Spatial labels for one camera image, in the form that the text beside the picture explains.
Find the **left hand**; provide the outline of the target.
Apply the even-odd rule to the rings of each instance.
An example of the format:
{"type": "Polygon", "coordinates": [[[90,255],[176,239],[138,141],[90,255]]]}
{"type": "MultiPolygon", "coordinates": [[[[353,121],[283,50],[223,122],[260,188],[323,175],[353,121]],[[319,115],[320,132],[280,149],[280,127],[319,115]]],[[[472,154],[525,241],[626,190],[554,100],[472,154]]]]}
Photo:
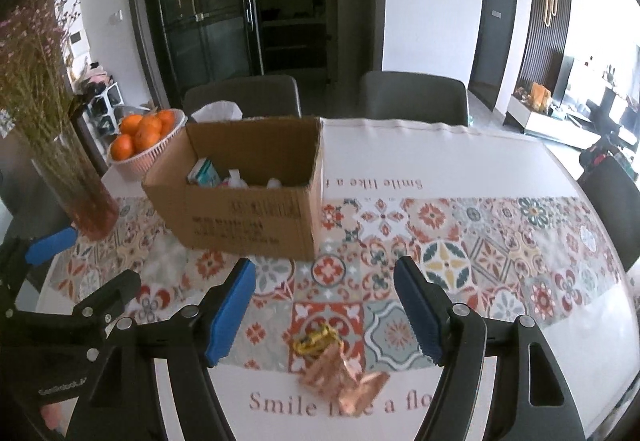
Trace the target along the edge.
{"type": "Polygon", "coordinates": [[[41,406],[40,415],[49,430],[57,432],[63,437],[66,436],[68,420],[63,414],[61,403],[51,403],[41,406]]]}

